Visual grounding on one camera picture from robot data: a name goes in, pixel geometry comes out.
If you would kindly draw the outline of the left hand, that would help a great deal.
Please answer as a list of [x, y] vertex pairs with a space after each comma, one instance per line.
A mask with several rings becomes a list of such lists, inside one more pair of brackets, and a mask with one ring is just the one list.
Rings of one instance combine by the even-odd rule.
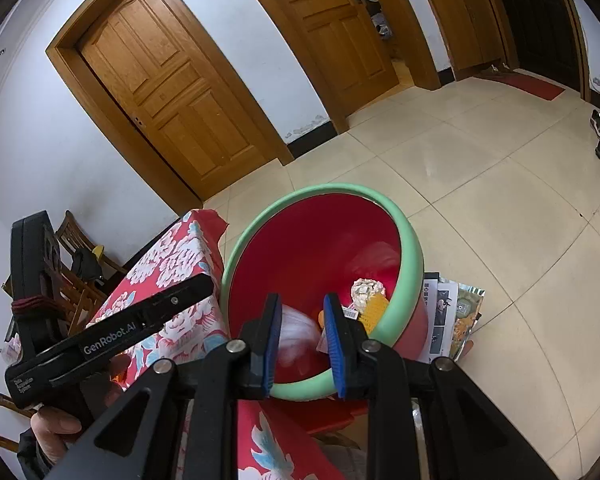
[[[102, 403], [110, 406], [119, 396], [123, 389], [114, 380], [123, 374], [128, 368], [131, 358], [121, 353], [111, 359], [109, 364], [109, 387], [102, 398]], [[44, 456], [55, 465], [67, 453], [66, 437], [75, 436], [82, 430], [81, 423], [73, 416], [58, 408], [43, 406], [32, 416], [31, 429], [38, 441]]]

